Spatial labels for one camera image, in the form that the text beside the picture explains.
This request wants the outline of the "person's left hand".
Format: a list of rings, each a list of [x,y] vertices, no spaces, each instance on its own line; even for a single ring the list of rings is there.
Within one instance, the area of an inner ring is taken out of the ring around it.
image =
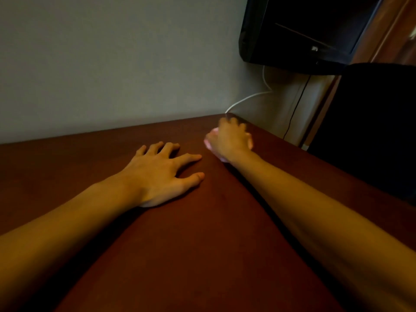
[[[123,196],[129,206],[152,208],[185,194],[177,192],[176,175],[182,168],[200,161],[202,156],[186,153],[163,158],[160,151],[165,144],[160,141],[150,145],[145,155],[135,155],[116,174],[117,182],[125,188]]]

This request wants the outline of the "person's right hand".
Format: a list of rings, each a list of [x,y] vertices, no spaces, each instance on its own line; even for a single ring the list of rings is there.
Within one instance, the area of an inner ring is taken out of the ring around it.
[[[235,164],[242,157],[251,154],[247,146],[247,131],[219,131],[217,135],[206,134],[213,151],[224,157],[229,163]]]

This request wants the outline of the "pink cloth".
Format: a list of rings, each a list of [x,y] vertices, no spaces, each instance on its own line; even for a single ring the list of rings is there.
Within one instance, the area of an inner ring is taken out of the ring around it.
[[[216,128],[213,128],[211,131],[210,131],[210,134],[213,134],[213,135],[217,135],[218,134],[218,130],[219,130],[219,128],[218,127],[216,127]],[[253,139],[252,139],[252,135],[249,133],[249,132],[247,132],[246,133],[246,135],[247,135],[247,137],[248,137],[248,139],[247,139],[247,146],[248,146],[248,148],[250,149],[250,150],[252,150],[253,149],[253,147],[254,147],[254,143],[253,143]],[[223,163],[228,163],[228,161],[224,158],[224,157],[221,157],[220,155],[218,155],[215,151],[213,151],[213,149],[212,149],[212,147],[211,147],[211,144],[210,144],[210,142],[209,142],[209,140],[207,139],[207,138],[205,138],[204,139],[204,145],[205,145],[205,147],[213,154],[213,155],[215,155],[221,162],[223,162]]]

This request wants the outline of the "person's right forearm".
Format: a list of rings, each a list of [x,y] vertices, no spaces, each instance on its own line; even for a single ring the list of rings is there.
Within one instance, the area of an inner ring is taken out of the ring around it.
[[[250,150],[223,154],[302,246],[367,310],[416,312],[416,252]]]

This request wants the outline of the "person's left forearm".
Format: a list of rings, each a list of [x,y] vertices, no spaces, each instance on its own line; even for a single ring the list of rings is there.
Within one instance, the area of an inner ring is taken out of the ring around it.
[[[117,174],[0,236],[0,311],[15,309],[82,247],[140,204],[143,186]]]

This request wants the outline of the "black television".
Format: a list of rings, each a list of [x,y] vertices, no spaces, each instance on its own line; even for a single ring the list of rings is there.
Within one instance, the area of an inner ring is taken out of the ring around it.
[[[238,41],[244,62],[340,75],[382,0],[247,0]]]

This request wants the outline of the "black chair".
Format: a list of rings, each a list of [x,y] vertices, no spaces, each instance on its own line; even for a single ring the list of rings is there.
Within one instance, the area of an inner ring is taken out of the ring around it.
[[[416,206],[416,66],[346,67],[308,152]]]

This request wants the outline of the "brown wooden door frame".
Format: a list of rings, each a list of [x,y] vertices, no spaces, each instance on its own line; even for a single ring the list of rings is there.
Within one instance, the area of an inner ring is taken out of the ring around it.
[[[382,0],[351,63],[398,63],[416,66],[416,0]],[[335,96],[341,76],[325,88],[304,136],[295,144],[307,150]]]

